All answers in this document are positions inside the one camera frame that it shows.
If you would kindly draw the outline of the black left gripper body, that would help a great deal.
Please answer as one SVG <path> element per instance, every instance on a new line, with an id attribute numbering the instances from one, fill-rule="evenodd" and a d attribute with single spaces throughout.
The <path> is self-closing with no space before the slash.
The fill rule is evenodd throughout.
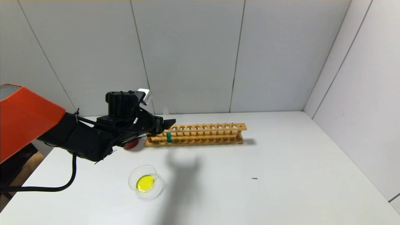
<path id="1" fill-rule="evenodd" d="M 146 132 L 150 136 L 156 136 L 164 131 L 163 122 L 163 117 L 154 116 L 144 108 L 140 108 L 138 127 L 141 132 Z"/>

